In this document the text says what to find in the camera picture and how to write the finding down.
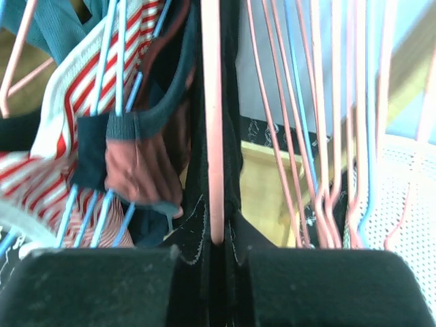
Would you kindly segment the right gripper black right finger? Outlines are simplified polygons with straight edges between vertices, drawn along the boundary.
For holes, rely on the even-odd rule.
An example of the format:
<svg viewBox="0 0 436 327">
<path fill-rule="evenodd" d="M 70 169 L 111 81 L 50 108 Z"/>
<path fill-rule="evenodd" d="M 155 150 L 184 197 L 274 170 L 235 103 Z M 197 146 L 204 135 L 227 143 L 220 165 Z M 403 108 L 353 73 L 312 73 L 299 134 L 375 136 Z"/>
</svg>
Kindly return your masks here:
<svg viewBox="0 0 436 327">
<path fill-rule="evenodd" d="M 248 257 L 256 326 L 432 326 L 415 277 L 375 250 L 261 249 Z"/>
</svg>

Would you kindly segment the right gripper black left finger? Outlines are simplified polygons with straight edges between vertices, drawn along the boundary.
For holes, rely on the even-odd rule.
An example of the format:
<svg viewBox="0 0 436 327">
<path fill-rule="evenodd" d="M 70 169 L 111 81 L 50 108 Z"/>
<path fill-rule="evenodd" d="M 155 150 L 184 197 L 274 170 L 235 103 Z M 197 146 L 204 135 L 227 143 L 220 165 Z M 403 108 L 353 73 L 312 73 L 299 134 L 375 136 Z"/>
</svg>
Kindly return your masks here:
<svg viewBox="0 0 436 327">
<path fill-rule="evenodd" d="M 35 250 L 1 293 L 2 326 L 165 326 L 178 253 Z"/>
</svg>

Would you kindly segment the black tank top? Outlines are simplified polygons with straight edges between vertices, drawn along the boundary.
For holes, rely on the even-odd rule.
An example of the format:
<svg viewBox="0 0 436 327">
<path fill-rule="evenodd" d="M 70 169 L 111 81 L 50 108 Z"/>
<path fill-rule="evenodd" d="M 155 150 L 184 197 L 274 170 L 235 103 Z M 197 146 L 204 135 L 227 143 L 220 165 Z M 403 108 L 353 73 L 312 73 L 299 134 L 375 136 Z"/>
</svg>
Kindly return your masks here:
<svg viewBox="0 0 436 327">
<path fill-rule="evenodd" d="M 284 326 L 270 256 L 276 247 L 243 217 L 236 57 L 239 1 L 199 1 L 193 145 L 185 215 L 169 239 L 179 254 L 168 326 Z"/>
</svg>

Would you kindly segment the maroon tank top grey trim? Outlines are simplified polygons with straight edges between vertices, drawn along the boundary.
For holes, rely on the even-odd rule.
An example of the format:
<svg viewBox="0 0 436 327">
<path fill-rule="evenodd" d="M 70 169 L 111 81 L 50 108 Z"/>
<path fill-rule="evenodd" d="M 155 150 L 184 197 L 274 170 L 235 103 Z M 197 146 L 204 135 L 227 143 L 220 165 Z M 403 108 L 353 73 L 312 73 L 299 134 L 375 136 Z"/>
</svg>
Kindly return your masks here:
<svg viewBox="0 0 436 327">
<path fill-rule="evenodd" d="M 197 13 L 190 1 L 172 2 L 161 34 L 142 60 L 132 111 L 111 114 L 106 129 L 107 188 L 169 219 L 183 213 L 180 175 L 191 152 Z"/>
</svg>

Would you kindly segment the light blue wire hanger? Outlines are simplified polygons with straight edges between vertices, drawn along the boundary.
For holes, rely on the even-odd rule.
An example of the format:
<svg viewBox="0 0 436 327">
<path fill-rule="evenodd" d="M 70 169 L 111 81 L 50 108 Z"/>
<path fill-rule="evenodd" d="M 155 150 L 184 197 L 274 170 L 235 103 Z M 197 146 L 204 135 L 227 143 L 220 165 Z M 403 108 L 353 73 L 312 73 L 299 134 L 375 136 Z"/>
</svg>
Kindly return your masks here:
<svg viewBox="0 0 436 327">
<path fill-rule="evenodd" d="M 127 100 L 124 100 L 124 69 L 125 69 L 125 47 L 126 47 L 126 33 L 127 33 L 127 2 L 126 1 L 111 1 L 110 4 L 111 11 L 108 12 L 106 24 L 104 27 L 104 33 L 102 38 L 102 47 L 99 54 L 99 61 L 97 64 L 97 73 L 95 76 L 95 85 L 93 89 L 93 99 L 90 105 L 89 116 L 98 116 L 98 106 L 100 101 L 100 96 L 102 94 L 104 75 L 106 73 L 106 66 L 108 62 L 108 53 L 111 44 L 112 32 L 114 28 L 115 15 L 119 15 L 118 40 L 116 43 L 116 68 L 115 68 L 115 109 L 114 113 L 117 116 L 121 116 L 124 112 L 129 112 L 132 109 L 134 100 L 139 90 L 139 86 L 142 82 L 143 75 L 138 73 L 134 81 L 134 85 L 129 94 Z M 78 195 L 81 187 L 72 183 L 70 193 L 65 205 L 65 210 L 59 223 L 59 229 L 57 231 L 56 243 L 54 246 L 56 248 L 61 248 L 64 245 L 64 238 L 67 234 L 67 228 L 70 223 L 70 218 L 72 216 L 73 205 L 76 203 L 76 197 Z M 85 231 L 91 220 L 95 205 L 99 200 L 99 195 L 104 194 L 102 207 L 99 212 L 98 220 L 95 225 L 95 229 L 91 238 L 90 247 L 96 248 L 100 245 L 102 240 L 102 235 L 104 228 L 108 226 L 109 210 L 112 206 L 114 200 L 114 191 L 112 189 L 100 192 L 93 190 L 91 201 L 86 210 L 82 223 L 80 224 L 77 235 L 75 236 L 73 247 L 78 248 L 82 244 L 82 239 L 84 238 Z"/>
</svg>

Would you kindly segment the pink wire hanger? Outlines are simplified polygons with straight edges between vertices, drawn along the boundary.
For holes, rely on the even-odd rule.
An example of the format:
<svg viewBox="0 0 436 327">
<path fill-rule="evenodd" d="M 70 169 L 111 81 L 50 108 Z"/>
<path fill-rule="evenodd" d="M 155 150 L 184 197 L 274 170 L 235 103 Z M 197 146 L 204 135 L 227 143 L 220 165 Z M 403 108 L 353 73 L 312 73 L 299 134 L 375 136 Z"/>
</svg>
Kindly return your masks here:
<svg viewBox="0 0 436 327">
<path fill-rule="evenodd" d="M 220 245 L 224 240 L 220 2 L 200 4 L 211 240 Z"/>
</svg>

